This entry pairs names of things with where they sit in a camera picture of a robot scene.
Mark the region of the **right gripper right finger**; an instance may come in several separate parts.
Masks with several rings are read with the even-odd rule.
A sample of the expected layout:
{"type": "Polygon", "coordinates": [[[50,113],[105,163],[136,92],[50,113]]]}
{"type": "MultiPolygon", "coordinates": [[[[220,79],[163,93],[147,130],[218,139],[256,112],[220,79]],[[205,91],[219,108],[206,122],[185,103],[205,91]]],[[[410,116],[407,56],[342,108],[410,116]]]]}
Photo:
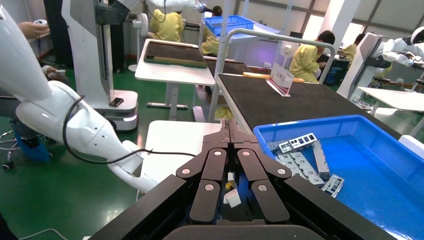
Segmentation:
{"type": "Polygon", "coordinates": [[[254,240],[390,240],[392,236],[260,149],[254,135],[229,121],[237,175],[264,224],[243,226],[254,240]]]}

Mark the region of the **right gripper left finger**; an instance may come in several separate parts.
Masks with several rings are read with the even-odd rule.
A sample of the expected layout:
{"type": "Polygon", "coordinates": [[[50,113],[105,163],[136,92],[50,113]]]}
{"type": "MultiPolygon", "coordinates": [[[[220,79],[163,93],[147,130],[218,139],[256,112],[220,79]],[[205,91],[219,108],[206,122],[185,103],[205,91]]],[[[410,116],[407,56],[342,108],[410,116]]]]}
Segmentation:
{"type": "Polygon", "coordinates": [[[231,143],[229,122],[154,121],[149,137],[165,139],[140,177],[124,174],[143,197],[92,235],[94,240],[186,240],[197,224],[213,227],[223,197],[231,143]]]}

